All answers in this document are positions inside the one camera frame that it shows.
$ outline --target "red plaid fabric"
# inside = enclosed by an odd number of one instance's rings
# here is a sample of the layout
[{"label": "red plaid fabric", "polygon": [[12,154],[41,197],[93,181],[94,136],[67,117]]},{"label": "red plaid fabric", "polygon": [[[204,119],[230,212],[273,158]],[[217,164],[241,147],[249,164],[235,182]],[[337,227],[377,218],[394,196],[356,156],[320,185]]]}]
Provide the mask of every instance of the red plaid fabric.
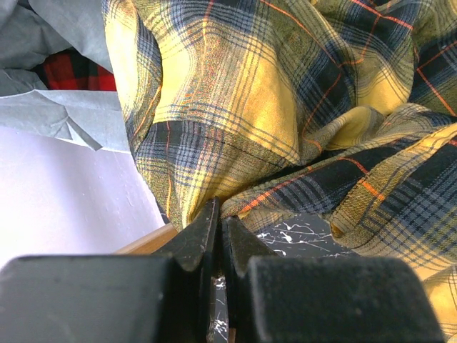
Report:
[{"label": "red plaid fabric", "polygon": [[48,89],[116,91],[113,74],[77,51],[54,54],[33,71]]}]

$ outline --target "wooden edge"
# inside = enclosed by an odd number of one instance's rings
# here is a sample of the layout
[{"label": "wooden edge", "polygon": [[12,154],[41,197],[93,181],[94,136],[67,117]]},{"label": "wooden edge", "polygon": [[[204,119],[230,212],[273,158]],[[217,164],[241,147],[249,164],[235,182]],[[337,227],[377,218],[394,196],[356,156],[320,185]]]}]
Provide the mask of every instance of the wooden edge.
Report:
[{"label": "wooden edge", "polygon": [[150,234],[130,243],[129,245],[121,248],[114,254],[152,254],[156,250],[162,248],[166,243],[171,241],[178,232],[173,228],[173,225],[167,224]]}]

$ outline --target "gray cloth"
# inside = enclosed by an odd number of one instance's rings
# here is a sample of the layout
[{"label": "gray cloth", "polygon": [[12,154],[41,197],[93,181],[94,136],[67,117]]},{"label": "gray cloth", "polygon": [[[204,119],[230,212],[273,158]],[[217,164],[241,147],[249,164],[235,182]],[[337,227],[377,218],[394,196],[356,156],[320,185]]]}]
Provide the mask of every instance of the gray cloth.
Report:
[{"label": "gray cloth", "polygon": [[70,43],[16,0],[1,0],[0,69],[31,69]]},{"label": "gray cloth", "polygon": [[31,91],[0,97],[0,126],[130,153],[114,91]]},{"label": "gray cloth", "polygon": [[81,55],[113,71],[105,41],[101,0],[29,0],[34,11]]},{"label": "gray cloth", "polygon": [[0,96],[26,93],[34,89],[47,89],[35,73],[20,69],[0,69]]}]

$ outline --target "plaid fabric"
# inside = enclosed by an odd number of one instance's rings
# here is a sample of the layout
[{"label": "plaid fabric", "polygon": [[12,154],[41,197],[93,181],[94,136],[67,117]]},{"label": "plaid fabric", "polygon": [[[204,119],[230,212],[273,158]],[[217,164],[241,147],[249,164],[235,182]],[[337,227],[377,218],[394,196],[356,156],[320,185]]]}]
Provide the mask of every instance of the plaid fabric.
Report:
[{"label": "plaid fabric", "polygon": [[104,0],[136,165],[176,228],[320,214],[457,334],[456,0]]},{"label": "plaid fabric", "polygon": [[116,91],[112,73],[73,50],[51,55],[33,71],[48,89]]}]

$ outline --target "white surface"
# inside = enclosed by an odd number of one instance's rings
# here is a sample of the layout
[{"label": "white surface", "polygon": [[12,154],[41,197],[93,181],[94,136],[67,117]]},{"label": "white surface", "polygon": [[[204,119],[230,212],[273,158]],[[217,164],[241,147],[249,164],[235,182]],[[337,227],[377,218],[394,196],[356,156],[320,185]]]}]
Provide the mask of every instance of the white surface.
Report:
[{"label": "white surface", "polygon": [[111,253],[162,225],[130,154],[0,127],[0,268],[28,254]]}]

